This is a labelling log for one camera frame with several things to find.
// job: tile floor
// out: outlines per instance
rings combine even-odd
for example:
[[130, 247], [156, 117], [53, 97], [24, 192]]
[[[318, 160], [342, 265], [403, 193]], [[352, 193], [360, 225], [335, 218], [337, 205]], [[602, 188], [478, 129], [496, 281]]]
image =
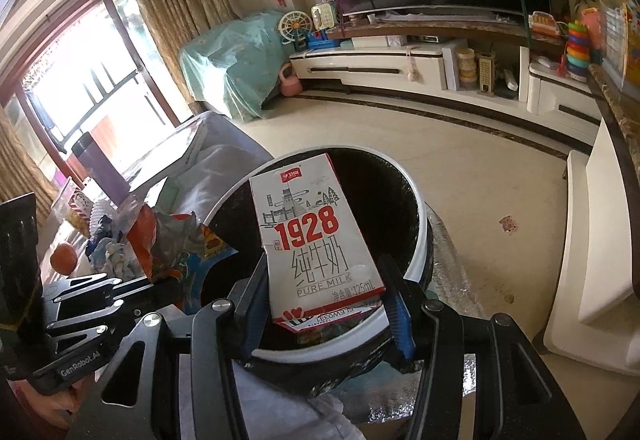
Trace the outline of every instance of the tile floor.
[[[331, 94], [315, 94], [328, 99], [277, 100], [269, 119], [241, 128], [274, 156], [339, 143], [372, 147], [396, 159], [444, 221], [485, 310], [511, 314], [529, 337], [539, 332], [552, 304], [562, 258], [567, 197], [564, 161], [472, 128], [341, 104], [332, 102]], [[375, 96], [363, 98], [395, 103]], [[418, 103], [412, 106], [445, 110]], [[452, 110], [448, 114], [477, 119]], [[525, 137], [543, 139], [532, 134]], [[553, 146], [548, 139], [544, 144]], [[560, 144], [556, 149], [566, 151]], [[507, 215], [518, 226], [511, 234], [498, 223]], [[640, 390], [640, 378], [556, 355], [544, 359], [589, 440], [604, 439]]]

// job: trash can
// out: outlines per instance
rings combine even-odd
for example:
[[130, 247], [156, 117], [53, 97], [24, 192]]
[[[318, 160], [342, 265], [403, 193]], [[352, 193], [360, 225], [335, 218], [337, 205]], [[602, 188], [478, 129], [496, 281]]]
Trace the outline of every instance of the trash can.
[[[239, 181], [205, 222], [238, 251], [207, 276], [202, 303], [226, 297], [239, 279], [251, 276], [263, 252], [249, 178], [327, 153], [374, 260], [390, 254], [404, 277], [426, 288], [433, 272], [433, 234], [415, 182], [396, 161], [364, 147], [330, 146], [298, 151], [260, 166]], [[337, 338], [304, 347], [269, 322], [247, 369], [289, 393], [315, 396], [372, 369], [388, 350], [391, 332], [378, 308]]]

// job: red number 1928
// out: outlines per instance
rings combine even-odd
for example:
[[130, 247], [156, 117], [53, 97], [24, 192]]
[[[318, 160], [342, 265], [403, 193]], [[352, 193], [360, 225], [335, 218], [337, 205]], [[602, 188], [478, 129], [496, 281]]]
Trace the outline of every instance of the red number 1928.
[[[284, 223], [276, 225], [274, 229], [276, 229], [280, 234], [282, 248], [285, 251], [288, 251], [291, 249], [292, 245], [294, 247], [302, 247], [305, 243], [315, 242], [322, 238], [322, 233], [316, 231], [316, 227], [318, 227], [318, 218], [320, 218], [322, 231], [326, 235], [332, 235], [338, 230], [338, 218], [335, 217], [334, 208], [330, 205], [325, 205], [319, 209], [317, 215], [315, 213], [307, 213], [300, 219], [293, 218], [293, 220], [289, 220], [286, 226]], [[306, 228], [306, 233], [303, 234], [302, 227], [307, 224], [308, 227]]]

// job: silver bolt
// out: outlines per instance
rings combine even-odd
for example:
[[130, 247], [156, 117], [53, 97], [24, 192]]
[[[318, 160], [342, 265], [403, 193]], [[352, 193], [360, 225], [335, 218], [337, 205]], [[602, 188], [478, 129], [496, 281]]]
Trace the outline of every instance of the silver bolt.
[[513, 319], [511, 319], [511, 316], [507, 314], [499, 313], [499, 314], [496, 314], [494, 318], [495, 318], [495, 322], [497, 322], [497, 324], [500, 326], [509, 326], [513, 322]]
[[216, 299], [212, 303], [211, 308], [216, 312], [225, 312], [229, 310], [230, 306], [231, 306], [231, 302], [228, 299]]
[[442, 301], [438, 300], [438, 299], [428, 299], [427, 301], [425, 301], [423, 303], [424, 308], [431, 311], [431, 312], [439, 312], [440, 310], [442, 310], [444, 308], [444, 305], [442, 304]]
[[162, 321], [160, 314], [147, 314], [142, 318], [142, 322], [145, 326], [157, 326]]

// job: purple thermos bottle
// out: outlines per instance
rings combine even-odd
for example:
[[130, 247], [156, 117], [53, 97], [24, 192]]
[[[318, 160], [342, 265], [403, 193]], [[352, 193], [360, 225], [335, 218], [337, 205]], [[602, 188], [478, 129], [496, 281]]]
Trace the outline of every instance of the purple thermos bottle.
[[113, 167], [90, 133], [83, 133], [71, 151], [97, 182], [104, 194], [119, 206], [129, 196], [129, 184]]

